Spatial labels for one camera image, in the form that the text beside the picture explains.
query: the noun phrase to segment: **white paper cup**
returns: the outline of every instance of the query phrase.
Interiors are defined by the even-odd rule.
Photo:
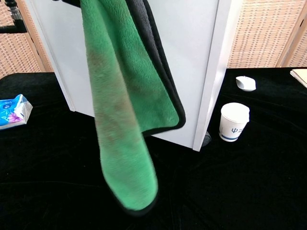
[[[220,137],[224,141],[236,141],[249,122],[249,108],[240,103],[225,104],[221,109]]]

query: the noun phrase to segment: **green towel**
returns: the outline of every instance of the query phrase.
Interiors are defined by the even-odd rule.
[[[143,135],[185,123],[149,5],[81,0],[87,64],[103,175],[132,215],[158,192]]]

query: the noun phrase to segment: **black tablecloth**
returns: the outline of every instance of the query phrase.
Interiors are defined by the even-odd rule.
[[[25,126],[0,131],[0,227],[4,230],[305,230],[307,89],[290,69],[228,69],[200,153],[146,142],[160,194],[143,218],[117,206],[102,177],[94,119],[70,112],[52,73],[0,80],[0,99],[24,94]],[[243,92],[247,75],[257,90]],[[239,102],[250,122],[234,143],[218,136],[221,107]]]

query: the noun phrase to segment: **white cabinet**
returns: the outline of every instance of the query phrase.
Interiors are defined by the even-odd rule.
[[[199,150],[223,81],[242,0],[149,0],[187,122],[159,138]],[[94,115],[79,8],[26,0],[71,110]]]

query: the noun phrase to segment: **white mouse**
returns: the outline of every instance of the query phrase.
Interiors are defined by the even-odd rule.
[[[243,91],[254,91],[256,89],[256,81],[246,76],[236,77],[237,86]]]

